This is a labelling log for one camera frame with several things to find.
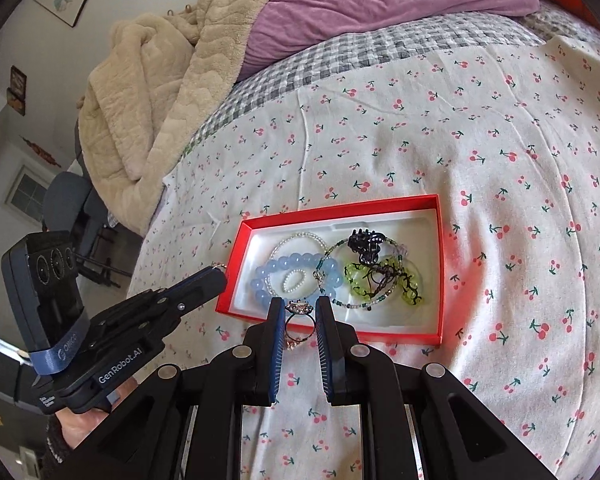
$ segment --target camera lens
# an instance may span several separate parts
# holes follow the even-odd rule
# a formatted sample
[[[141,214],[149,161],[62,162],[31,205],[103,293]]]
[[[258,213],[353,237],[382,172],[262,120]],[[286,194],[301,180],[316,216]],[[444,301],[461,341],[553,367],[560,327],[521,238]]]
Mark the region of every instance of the camera lens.
[[[46,262],[44,256],[38,256],[36,262],[36,272],[38,273],[38,279],[43,285],[49,282],[49,264]]]
[[[62,261],[62,254],[58,249],[51,251],[51,268],[54,270],[54,274],[58,280],[64,276],[64,263]]]
[[[64,262],[66,263],[66,268],[71,270],[74,268],[74,259],[72,258],[71,249],[67,247],[64,250]]]

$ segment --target black gripper frame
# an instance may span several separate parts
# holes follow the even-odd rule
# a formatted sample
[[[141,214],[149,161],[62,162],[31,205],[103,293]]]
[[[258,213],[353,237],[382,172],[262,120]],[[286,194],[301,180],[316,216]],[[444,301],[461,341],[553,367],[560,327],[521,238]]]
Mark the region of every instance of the black gripper frame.
[[[51,480],[239,480],[243,409],[275,402],[284,319],[274,298],[267,320],[249,327],[242,345],[197,368],[160,366]]]
[[[91,408],[110,412],[107,396],[164,349],[163,338],[182,316],[225,286],[222,270],[206,267],[170,288],[146,290],[93,317],[69,366],[34,382],[42,412],[50,415],[65,407],[74,413]]]
[[[407,410],[427,480],[554,480],[464,384],[440,364],[394,364],[361,345],[318,299],[318,345],[332,406],[360,406],[364,480],[417,480]]]

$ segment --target chair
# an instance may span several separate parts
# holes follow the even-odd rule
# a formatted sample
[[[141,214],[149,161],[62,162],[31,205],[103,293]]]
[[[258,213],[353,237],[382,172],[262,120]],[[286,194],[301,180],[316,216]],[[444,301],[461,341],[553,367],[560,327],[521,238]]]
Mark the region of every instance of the chair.
[[[71,233],[81,275],[101,285],[119,287],[111,281],[110,274],[131,274],[111,267],[109,258],[103,264],[91,257],[98,238],[112,242],[102,235],[108,213],[93,184],[86,178],[68,171],[56,175],[46,190],[42,205],[42,217],[48,229]],[[86,262],[99,266],[101,272],[85,266]]]

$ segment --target red box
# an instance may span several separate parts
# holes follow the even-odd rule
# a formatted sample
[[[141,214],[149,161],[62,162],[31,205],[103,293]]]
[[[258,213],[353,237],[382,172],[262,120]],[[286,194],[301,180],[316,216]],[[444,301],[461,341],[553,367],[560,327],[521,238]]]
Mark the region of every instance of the red box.
[[[227,287],[218,299],[216,311],[255,321],[265,319],[267,313],[253,295],[249,295],[248,283],[253,278],[255,266],[266,263],[272,247],[284,239],[285,234],[300,231],[319,234],[330,246],[348,237],[354,228],[376,230],[407,245],[410,249],[407,258],[418,259],[415,264],[422,274],[424,301],[412,307],[394,294],[375,305],[371,312],[333,305],[336,320],[352,324],[358,337],[367,342],[439,345],[442,342],[445,277],[438,195],[373,200],[243,220],[227,265]],[[308,252],[306,244],[312,240],[296,238],[295,241],[298,240],[304,241],[297,252]],[[384,307],[390,301],[395,306]],[[310,320],[303,316],[297,318],[300,322],[291,323],[291,328],[301,332],[311,329]]]

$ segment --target sleeve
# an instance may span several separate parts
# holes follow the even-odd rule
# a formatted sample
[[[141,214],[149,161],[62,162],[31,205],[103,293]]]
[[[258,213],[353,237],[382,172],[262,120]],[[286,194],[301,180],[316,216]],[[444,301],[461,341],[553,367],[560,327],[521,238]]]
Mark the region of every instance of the sleeve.
[[[46,425],[46,450],[42,458],[42,479],[50,478],[69,453],[71,453],[71,448],[64,441],[60,421],[55,415],[52,415]]]

